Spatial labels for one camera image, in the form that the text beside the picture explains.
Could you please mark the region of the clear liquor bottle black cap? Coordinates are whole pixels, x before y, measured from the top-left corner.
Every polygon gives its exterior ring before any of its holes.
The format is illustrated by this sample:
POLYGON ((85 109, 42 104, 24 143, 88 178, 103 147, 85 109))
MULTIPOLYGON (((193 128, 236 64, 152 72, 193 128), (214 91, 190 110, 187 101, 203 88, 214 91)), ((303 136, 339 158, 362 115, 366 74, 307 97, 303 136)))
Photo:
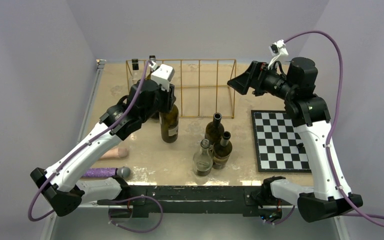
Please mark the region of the clear liquor bottle black cap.
POLYGON ((127 81, 129 91, 130 91, 131 87, 141 79, 141 74, 140 74, 140 69, 139 69, 139 60, 137 58, 133 58, 131 60, 131 63, 132 63, 132 71, 131 71, 131 75, 127 81))

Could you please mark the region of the clear glass bottle front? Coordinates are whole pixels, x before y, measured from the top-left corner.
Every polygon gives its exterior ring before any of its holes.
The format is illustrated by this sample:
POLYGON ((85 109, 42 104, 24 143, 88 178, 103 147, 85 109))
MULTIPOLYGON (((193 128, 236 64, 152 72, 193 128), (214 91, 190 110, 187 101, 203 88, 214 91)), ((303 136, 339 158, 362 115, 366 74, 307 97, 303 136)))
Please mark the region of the clear glass bottle front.
POLYGON ((210 146, 209 140, 203 139, 200 142, 199 150, 193 155, 193 172, 197 176, 207 176, 212 170, 213 157, 209 151, 210 146))

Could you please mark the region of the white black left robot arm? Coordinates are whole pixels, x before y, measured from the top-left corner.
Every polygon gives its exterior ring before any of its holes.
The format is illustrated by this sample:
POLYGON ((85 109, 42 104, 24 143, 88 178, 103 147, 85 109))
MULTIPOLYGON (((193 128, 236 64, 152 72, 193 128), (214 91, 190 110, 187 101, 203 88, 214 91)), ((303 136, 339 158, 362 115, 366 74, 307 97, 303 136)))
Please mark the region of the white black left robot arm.
POLYGON ((28 208, 30 221, 39 221, 32 215, 37 198, 42 195, 59 217, 73 212, 80 204, 108 200, 118 205, 126 203, 130 186, 120 176, 102 180, 83 181, 81 178, 107 151, 138 131, 156 112, 172 110, 175 86, 170 83, 164 90, 153 80, 140 80, 117 104, 110 106, 91 132, 66 156, 53 165, 35 168, 30 177, 37 185, 28 208))

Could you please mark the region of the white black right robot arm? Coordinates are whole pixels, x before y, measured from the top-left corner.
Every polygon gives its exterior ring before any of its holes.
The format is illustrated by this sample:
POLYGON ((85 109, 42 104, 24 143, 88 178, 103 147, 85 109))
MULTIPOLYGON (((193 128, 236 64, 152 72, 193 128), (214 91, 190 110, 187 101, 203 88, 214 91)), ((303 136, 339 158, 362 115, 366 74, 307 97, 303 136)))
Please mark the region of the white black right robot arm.
POLYGON ((363 205, 361 195, 353 193, 345 180, 329 139, 331 116, 325 100, 314 92, 317 75, 313 60, 295 57, 286 74, 266 62, 253 61, 244 73, 227 82, 241 95, 252 89, 255 96, 271 94, 284 101, 285 112, 303 142, 313 186, 273 176, 263 181, 260 196, 268 204, 280 199, 296 206, 308 223, 341 216, 363 205))

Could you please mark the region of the dark brown bottle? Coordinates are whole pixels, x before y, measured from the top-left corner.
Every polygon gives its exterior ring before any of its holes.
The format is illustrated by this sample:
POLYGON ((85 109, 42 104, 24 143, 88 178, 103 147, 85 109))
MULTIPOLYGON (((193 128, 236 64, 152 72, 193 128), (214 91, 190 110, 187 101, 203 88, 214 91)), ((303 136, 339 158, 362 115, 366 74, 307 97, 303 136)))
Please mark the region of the dark brown bottle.
POLYGON ((159 113, 161 138, 166 143, 174 143, 179 135, 179 109, 174 104, 169 113, 159 113))

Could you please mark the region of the green wine bottle silver neck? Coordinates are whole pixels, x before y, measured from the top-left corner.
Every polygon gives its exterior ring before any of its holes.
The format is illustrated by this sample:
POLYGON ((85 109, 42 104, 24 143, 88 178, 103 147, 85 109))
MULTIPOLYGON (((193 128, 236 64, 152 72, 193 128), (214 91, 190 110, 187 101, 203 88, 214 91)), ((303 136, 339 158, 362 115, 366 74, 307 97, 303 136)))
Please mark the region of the green wine bottle silver neck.
POLYGON ((146 79, 147 80, 150 80, 151 79, 151 75, 152 73, 155 71, 155 69, 158 67, 158 64, 157 64, 157 60, 156 60, 156 56, 155 55, 150 55, 149 56, 149 60, 148 60, 148 69, 149 69, 149 73, 148 75, 146 76, 146 79))

